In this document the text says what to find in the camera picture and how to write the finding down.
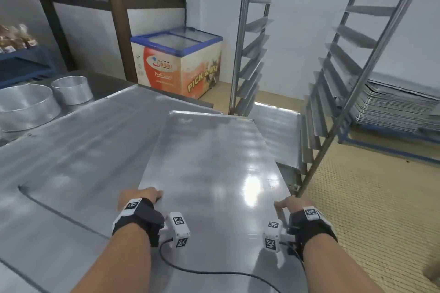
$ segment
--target wrist tracker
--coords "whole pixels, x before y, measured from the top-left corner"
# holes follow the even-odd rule
[[[304,207],[302,211],[291,213],[287,233],[296,236],[296,252],[302,260],[304,260],[305,245],[316,235],[327,234],[338,242],[332,224],[314,206]]]
[[[154,209],[151,200],[147,198],[131,199],[113,222],[112,235],[118,229],[131,223],[137,224],[147,233],[152,247],[159,245],[159,230],[164,227],[165,219],[162,213]]]

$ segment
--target beige floor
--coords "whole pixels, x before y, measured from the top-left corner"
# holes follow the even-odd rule
[[[230,85],[220,82],[201,100],[227,112],[229,95]],[[302,105],[301,100],[262,91],[256,100],[293,110]],[[438,147],[394,143],[440,157]],[[332,221],[340,244],[387,293],[440,292],[422,274],[440,256],[439,166],[335,141],[307,195]]]

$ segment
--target hand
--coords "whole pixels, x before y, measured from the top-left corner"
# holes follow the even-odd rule
[[[296,198],[295,196],[289,196],[282,201],[274,201],[276,211],[280,211],[287,207],[290,213],[301,211],[303,207],[314,206],[308,197]]]
[[[118,199],[118,211],[122,211],[125,205],[129,202],[130,199],[134,198],[147,198],[151,200],[151,202],[156,204],[156,202],[162,197],[163,191],[156,190],[154,187],[148,187],[147,189],[142,190],[124,190],[119,195]]]

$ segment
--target round cake pan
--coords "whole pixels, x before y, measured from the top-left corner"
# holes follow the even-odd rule
[[[4,132],[35,128],[57,117],[61,107],[43,85],[19,85],[0,90],[0,128]]]
[[[93,98],[86,77],[73,75],[64,77],[52,82],[55,96],[67,105],[81,104]]]

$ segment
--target forearm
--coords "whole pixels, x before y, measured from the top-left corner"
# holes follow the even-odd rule
[[[136,224],[119,229],[71,293],[145,293],[150,281],[150,240]]]
[[[304,266],[310,293],[383,293],[329,235],[316,235],[307,242]]]

